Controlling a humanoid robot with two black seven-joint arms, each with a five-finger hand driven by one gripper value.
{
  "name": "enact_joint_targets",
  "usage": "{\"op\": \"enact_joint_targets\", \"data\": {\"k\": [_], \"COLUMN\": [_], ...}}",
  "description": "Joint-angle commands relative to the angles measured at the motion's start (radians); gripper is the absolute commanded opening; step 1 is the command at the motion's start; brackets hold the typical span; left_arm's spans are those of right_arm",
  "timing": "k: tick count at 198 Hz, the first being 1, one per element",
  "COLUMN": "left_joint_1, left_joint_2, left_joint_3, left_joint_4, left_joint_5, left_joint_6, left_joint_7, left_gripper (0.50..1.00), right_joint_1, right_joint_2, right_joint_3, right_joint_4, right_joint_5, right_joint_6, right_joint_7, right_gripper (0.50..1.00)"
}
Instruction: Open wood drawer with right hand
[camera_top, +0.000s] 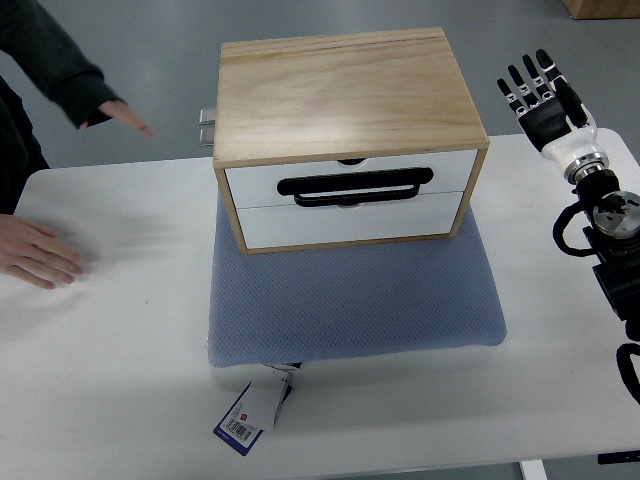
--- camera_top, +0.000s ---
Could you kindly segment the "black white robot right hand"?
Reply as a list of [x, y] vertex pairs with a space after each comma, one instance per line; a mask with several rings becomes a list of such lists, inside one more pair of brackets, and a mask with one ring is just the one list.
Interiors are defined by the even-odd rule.
[[597, 143], [596, 122], [551, 56], [539, 49], [522, 62], [528, 79], [510, 65], [512, 82], [500, 78], [497, 86], [532, 146], [572, 185], [606, 169], [609, 158]]

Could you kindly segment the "person's hand on table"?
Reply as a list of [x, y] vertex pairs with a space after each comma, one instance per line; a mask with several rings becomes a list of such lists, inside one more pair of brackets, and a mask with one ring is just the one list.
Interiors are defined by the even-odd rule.
[[32, 220], [1, 215], [1, 274], [44, 290], [72, 284], [84, 273], [80, 253]]

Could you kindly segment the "person's raised hand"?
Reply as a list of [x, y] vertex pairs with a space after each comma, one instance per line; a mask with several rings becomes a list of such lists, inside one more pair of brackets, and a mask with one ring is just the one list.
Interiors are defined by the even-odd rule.
[[91, 118], [95, 115], [106, 117], [108, 120], [115, 119], [136, 130], [147, 138], [153, 136], [153, 132], [148, 123], [121, 100], [109, 100], [104, 102], [91, 115]]

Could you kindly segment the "dark grey sleeved forearm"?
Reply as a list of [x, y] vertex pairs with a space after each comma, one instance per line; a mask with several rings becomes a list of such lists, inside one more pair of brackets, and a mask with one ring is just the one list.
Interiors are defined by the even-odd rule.
[[123, 105], [102, 70], [37, 1], [1, 3], [1, 51], [77, 128], [106, 122]]

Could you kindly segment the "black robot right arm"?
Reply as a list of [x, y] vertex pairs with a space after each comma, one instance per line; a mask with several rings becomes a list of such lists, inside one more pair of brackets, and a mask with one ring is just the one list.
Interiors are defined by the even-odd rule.
[[[625, 324], [629, 342], [618, 347], [616, 364], [621, 380], [634, 400], [639, 399], [639, 374], [633, 358], [639, 355], [639, 196], [620, 189], [610, 169], [592, 169], [575, 183], [577, 201], [566, 207], [552, 228], [552, 238], [563, 253], [595, 256], [595, 278], [612, 310]], [[589, 244], [569, 246], [564, 231], [583, 213], [589, 225], [583, 234]]]

